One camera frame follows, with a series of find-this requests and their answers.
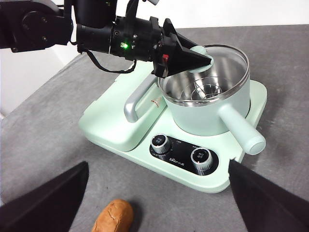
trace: stainless steel pot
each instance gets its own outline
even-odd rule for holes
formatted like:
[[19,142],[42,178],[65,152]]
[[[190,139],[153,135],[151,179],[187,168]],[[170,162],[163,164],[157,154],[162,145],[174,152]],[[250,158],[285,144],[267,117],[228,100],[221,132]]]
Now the stainless steel pot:
[[158,79],[174,121],[184,131],[200,136],[231,131],[246,153],[261,152],[264,137],[244,119],[250,108],[248,57],[228,45],[204,47],[214,58],[210,69]]

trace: white wall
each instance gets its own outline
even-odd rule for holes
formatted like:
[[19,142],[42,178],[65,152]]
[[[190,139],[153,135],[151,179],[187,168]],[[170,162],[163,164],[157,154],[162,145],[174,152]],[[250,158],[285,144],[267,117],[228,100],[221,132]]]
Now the white wall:
[[[63,0],[54,0],[62,4]],[[128,0],[118,0],[124,15]],[[160,0],[142,2],[138,17],[170,18],[176,28],[309,24],[308,0]],[[54,46],[37,52],[1,55],[1,113],[7,115],[76,55],[74,46]]]

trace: pot rim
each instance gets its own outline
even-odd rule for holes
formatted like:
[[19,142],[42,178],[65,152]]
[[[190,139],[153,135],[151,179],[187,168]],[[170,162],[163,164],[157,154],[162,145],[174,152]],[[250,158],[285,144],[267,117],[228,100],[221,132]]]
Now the pot rim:
[[158,78],[158,86],[161,89],[161,92],[163,93],[163,96],[165,99],[169,100],[172,103],[175,103],[177,105],[182,105],[182,106],[191,106],[191,107],[195,107],[195,106],[204,106],[204,105],[210,105],[213,104],[215,102],[218,101],[222,101],[225,100],[229,97],[231,97],[232,95],[234,95],[241,87],[244,86],[244,84],[247,82],[247,80],[250,79],[250,66],[249,66],[249,59],[247,57],[247,55],[241,51],[240,49],[233,47],[233,46],[229,46],[226,44],[208,44],[208,45],[204,45],[203,47],[207,48],[207,47],[227,47],[227,48],[232,48],[238,52],[240,52],[244,58],[245,58],[245,62],[247,64],[247,69],[245,74],[243,75],[243,77],[237,82],[236,85],[234,85],[232,88],[230,88],[229,90],[225,91],[224,93],[214,96],[212,98],[208,98],[208,99],[203,99],[203,100],[182,100],[182,99],[177,99],[177,98],[173,98],[171,96],[169,96],[168,94],[166,94],[161,86],[161,81],[163,78],[159,77]]

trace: bread roll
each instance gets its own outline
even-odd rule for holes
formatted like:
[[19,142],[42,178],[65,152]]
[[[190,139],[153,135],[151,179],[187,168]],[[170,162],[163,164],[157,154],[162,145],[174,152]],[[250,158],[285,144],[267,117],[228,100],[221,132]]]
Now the bread roll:
[[100,213],[91,232],[128,232],[133,221],[133,209],[121,199],[111,201]]

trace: mint green cooking appliance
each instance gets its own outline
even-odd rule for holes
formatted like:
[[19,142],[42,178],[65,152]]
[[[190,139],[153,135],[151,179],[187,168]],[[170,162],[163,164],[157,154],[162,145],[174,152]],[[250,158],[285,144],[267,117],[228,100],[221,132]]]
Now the mint green cooking appliance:
[[265,147],[255,128],[267,91],[250,80],[243,52],[226,45],[206,49],[214,65],[191,76],[180,73],[158,80],[151,75],[151,63],[138,61],[134,72],[119,75],[85,110],[79,121],[85,137],[193,189],[224,190],[229,161],[241,162],[245,151],[254,155]]

